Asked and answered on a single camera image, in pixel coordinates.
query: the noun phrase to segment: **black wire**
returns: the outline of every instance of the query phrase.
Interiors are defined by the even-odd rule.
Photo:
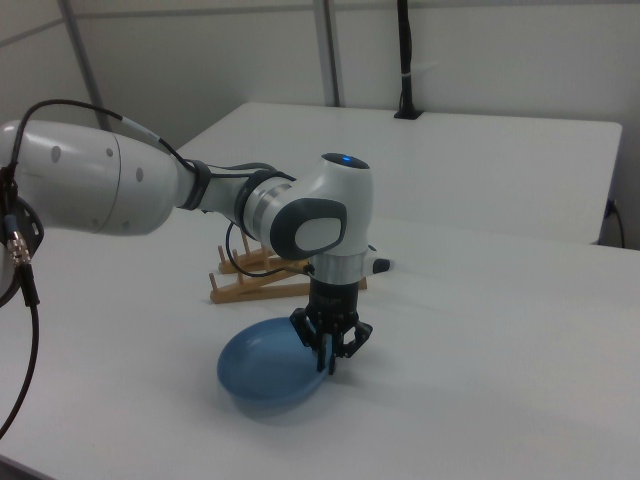
[[[31,305],[29,308],[31,310],[31,327],[33,330],[29,365],[27,367],[27,374],[24,377],[24,382],[22,382],[22,388],[20,389],[20,393],[18,394],[18,398],[16,399],[16,403],[13,405],[11,413],[9,413],[9,416],[0,428],[0,440],[2,440],[4,434],[7,433],[7,430],[9,430],[9,427],[18,415],[20,407],[22,407],[22,403],[24,402],[24,399],[27,396],[27,392],[29,391],[29,386],[31,385],[33,372],[36,368],[36,360],[38,358],[38,343],[40,342],[40,322],[38,318],[38,307],[36,305]]]
[[[18,125],[18,130],[16,131],[16,139],[13,143],[13,151],[11,152],[11,162],[9,163],[9,168],[11,169],[12,172],[15,171],[15,168],[18,165],[18,154],[20,153],[20,146],[22,145],[22,137],[24,136],[24,129],[27,125],[27,122],[29,121],[29,117],[31,117],[31,115],[33,115],[40,108],[47,107],[49,105],[72,105],[75,107],[86,108],[96,112],[104,113],[105,115],[113,117],[118,121],[122,121],[123,119],[122,115],[112,110],[98,107],[96,105],[92,105],[86,102],[79,102],[77,100],[52,99],[52,100],[45,100],[44,102],[36,103],[31,108],[29,108],[29,110],[27,110],[27,112],[22,117],[22,120],[20,120],[20,124]],[[178,162],[180,162],[180,164],[183,167],[185,167],[190,172],[195,171],[195,167],[189,164],[184,158],[182,158],[180,154],[176,152],[175,149],[171,145],[169,145],[164,139],[159,138],[158,143],[160,143],[163,147],[165,147],[169,151],[169,153],[171,153],[171,155],[176,157],[176,160],[178,160]]]
[[[233,259],[233,255],[231,255],[231,248],[229,248],[229,239],[231,238],[231,230],[233,229],[234,225],[235,224],[233,222],[229,223],[229,228],[227,229],[227,238],[225,240],[227,256],[229,257],[229,261],[231,262],[231,265],[233,265],[233,268],[238,270],[243,275],[246,275],[247,277],[255,277],[255,278],[268,277],[269,275],[273,275],[274,273],[282,272],[285,270],[284,268],[276,268],[274,270],[269,270],[268,272],[252,273],[252,272],[247,272],[244,268],[240,267],[240,265],[238,265],[236,261]]]
[[[620,246],[622,248],[627,248],[624,241],[624,227],[622,226],[622,217],[620,217],[620,212],[618,211],[618,207],[616,207],[615,204],[611,207],[611,212],[615,213],[616,218],[618,219],[618,227],[620,228]]]

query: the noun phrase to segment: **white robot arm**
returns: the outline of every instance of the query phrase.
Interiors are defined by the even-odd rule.
[[[0,130],[0,167],[9,163],[17,127],[11,122]],[[162,225],[174,207],[199,209],[223,214],[283,258],[310,258],[309,305],[291,321],[302,342],[319,352],[318,369],[325,365],[326,338],[332,338],[333,372],[335,358],[353,355],[371,333],[356,312],[358,282],[390,268],[367,242],[368,165],[325,154],[297,181],[264,164],[192,165],[189,171],[172,156],[121,135],[32,121],[24,131],[15,182],[45,228],[143,235]],[[13,276],[5,249],[0,265],[2,294]],[[343,345],[352,328],[356,340]]]

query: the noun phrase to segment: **black joint ring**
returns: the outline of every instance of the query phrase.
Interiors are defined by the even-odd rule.
[[[185,210],[195,210],[202,202],[202,197],[204,197],[204,192],[207,191],[207,187],[209,186],[209,181],[211,180],[211,171],[209,167],[206,166],[199,160],[189,160],[193,166],[196,168],[195,170],[195,182],[193,183],[193,187],[191,187],[191,192],[189,192],[189,197],[187,201],[184,202],[180,208]]]
[[[242,188],[238,192],[238,196],[236,197],[236,203],[233,208],[233,214],[236,217],[235,223],[244,233],[249,235],[254,240],[256,239],[247,231],[244,225],[244,207],[246,206],[247,200],[249,200],[249,197],[256,189],[256,187],[265,180],[269,180],[273,177],[282,177],[290,181],[295,180],[295,178],[290,177],[289,175],[277,170],[256,170],[247,178],[247,181],[244,182],[244,185],[242,186]]]

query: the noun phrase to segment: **white wall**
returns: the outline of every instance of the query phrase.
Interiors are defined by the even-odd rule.
[[[72,6],[104,104],[175,145],[248,101],[325,105],[311,0]]]
[[[338,1],[336,19],[346,106],[396,109],[395,2]],[[414,79],[419,107],[621,123],[612,196],[640,248],[640,5],[422,6],[410,21],[414,65],[433,64]]]
[[[0,124],[41,100],[89,100],[55,0],[0,0],[0,72]],[[97,126],[93,113],[68,107],[49,107],[35,118]]]
[[[176,146],[247,101],[328,104],[320,3],[71,0],[104,104]],[[418,106],[623,125],[612,196],[628,246],[640,249],[640,2],[410,3],[414,66],[432,65],[414,80]],[[509,6],[487,6],[496,4]],[[0,122],[45,98],[88,100],[57,1],[0,0],[0,11]],[[335,11],[346,106],[395,109],[395,2],[335,0]],[[57,107],[40,118],[96,125]],[[605,227],[616,245],[615,221]]]

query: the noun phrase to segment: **white cable tie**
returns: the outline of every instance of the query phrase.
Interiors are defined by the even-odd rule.
[[[124,123],[125,125],[130,126],[134,130],[138,130],[139,132],[142,132],[143,134],[147,135],[148,137],[151,137],[156,142],[160,141],[160,135],[157,135],[157,134],[153,133],[147,127],[143,127],[142,125],[140,125],[137,122],[134,122],[130,118],[122,117],[122,123]]]

